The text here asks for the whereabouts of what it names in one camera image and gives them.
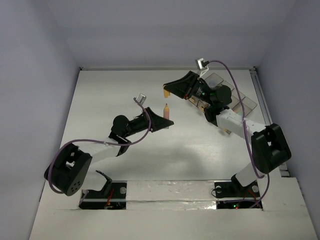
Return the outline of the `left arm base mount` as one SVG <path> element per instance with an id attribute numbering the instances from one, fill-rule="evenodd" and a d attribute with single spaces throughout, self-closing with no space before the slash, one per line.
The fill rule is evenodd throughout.
<path id="1" fill-rule="evenodd" d="M 82 190 L 78 207 L 82 210 L 125 210 L 127 182 L 113 181 L 103 172 L 96 172 L 105 178 L 105 184 L 101 190 Z"/>

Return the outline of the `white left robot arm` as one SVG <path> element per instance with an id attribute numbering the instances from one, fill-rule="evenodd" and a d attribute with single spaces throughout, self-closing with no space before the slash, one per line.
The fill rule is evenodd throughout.
<path id="1" fill-rule="evenodd" d="M 44 178 L 55 193 L 72 196 L 82 187 L 91 164 L 119 157 L 148 133 L 172 125 L 172 120 L 155 114 L 150 107 L 143 108 L 142 113 L 132 120 L 118 115 L 105 140 L 74 139 L 65 143 L 53 157 Z"/>

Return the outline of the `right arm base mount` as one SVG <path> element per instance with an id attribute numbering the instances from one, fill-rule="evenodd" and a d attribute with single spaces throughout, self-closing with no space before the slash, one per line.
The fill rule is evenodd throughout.
<path id="1" fill-rule="evenodd" d="M 218 210 L 262 209 L 260 203 L 260 189 L 257 180 L 248 186 L 241 186 L 236 178 L 231 180 L 216 181 L 211 195 L 216 199 Z"/>

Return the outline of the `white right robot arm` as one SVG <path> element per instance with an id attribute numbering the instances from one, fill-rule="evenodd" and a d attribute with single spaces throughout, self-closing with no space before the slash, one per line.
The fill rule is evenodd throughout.
<path id="1" fill-rule="evenodd" d="M 181 79 L 164 84 L 163 89 L 181 99 L 196 99 L 204 103 L 206 120 L 222 130 L 232 132 L 245 140 L 250 163 L 232 176 L 230 190 L 242 196 L 249 185 L 263 178 L 292 157 L 282 131 L 275 123 L 264 125 L 238 114 L 230 108 L 236 91 L 222 83 L 208 83 L 197 73 L 189 71 Z"/>

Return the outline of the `orange highlighter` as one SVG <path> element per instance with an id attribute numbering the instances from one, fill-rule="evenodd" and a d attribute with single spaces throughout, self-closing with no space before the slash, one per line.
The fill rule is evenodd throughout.
<path id="1" fill-rule="evenodd" d="M 170 119 L 170 109 L 167 103 L 165 104 L 165 107 L 163 109 L 163 117 L 167 120 Z"/>

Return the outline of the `yellow-orange highlighter cap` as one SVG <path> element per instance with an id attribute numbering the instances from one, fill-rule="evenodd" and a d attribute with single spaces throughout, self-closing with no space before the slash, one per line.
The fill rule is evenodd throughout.
<path id="1" fill-rule="evenodd" d="M 165 98 L 168 98 L 171 94 L 169 91 L 167 91 L 166 89 L 163 89 L 163 94 Z"/>

